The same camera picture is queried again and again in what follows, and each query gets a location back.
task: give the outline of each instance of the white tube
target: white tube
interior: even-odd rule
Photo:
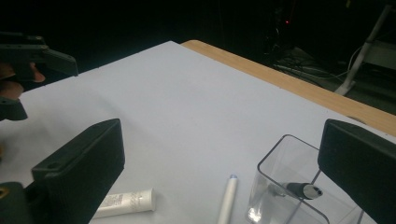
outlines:
[[[154,189],[107,195],[93,218],[155,211]]]
[[[224,193],[218,224],[228,224],[230,222],[230,215],[233,209],[233,199],[235,197],[237,184],[238,177],[236,177],[236,175],[231,175]]]

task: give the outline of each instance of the clear glass container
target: clear glass container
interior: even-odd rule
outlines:
[[[309,185],[316,195],[303,199],[301,194],[309,191],[290,188],[293,185]],[[246,212],[247,221],[254,224],[374,223],[363,215],[319,170],[318,149],[292,135],[284,135],[259,162]]]

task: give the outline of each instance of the table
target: table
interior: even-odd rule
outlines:
[[[359,120],[382,132],[396,136],[396,116],[390,113],[324,90],[201,41],[191,40],[182,45],[265,82],[274,84],[281,89],[293,92],[318,105],[323,105],[344,116]]]
[[[258,69],[257,76],[274,82],[279,76],[281,85],[247,76],[200,52],[241,62],[234,66]],[[292,134],[318,147],[324,121],[340,119],[396,142],[395,136],[286,91],[282,85],[322,92],[323,102],[327,97],[341,108],[337,98],[329,98],[334,93],[202,42],[163,43],[26,92],[21,101],[29,119],[6,120],[0,126],[0,143],[5,147],[0,181],[27,186],[32,181],[30,169],[54,150],[94,123],[119,118],[126,163],[109,193],[154,188],[157,210],[95,219],[93,224],[215,223],[231,174],[239,177],[231,223],[244,223],[256,165],[282,135]],[[309,90],[302,95],[309,95]],[[367,118],[365,122],[378,119]]]

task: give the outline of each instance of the white pen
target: white pen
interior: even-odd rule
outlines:
[[[233,209],[233,198],[235,197],[237,184],[238,177],[236,177],[236,175],[231,175],[224,193],[218,224],[228,224],[230,221],[230,215]]]

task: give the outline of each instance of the white table surface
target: white table surface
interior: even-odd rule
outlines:
[[[109,193],[154,188],[154,212],[92,223],[216,223],[231,174],[239,177],[231,223],[245,223],[257,163],[284,134],[318,147],[326,119],[358,124],[255,77],[166,42],[26,92],[29,115],[2,121],[0,182],[30,169],[94,123],[119,118],[125,169]]]

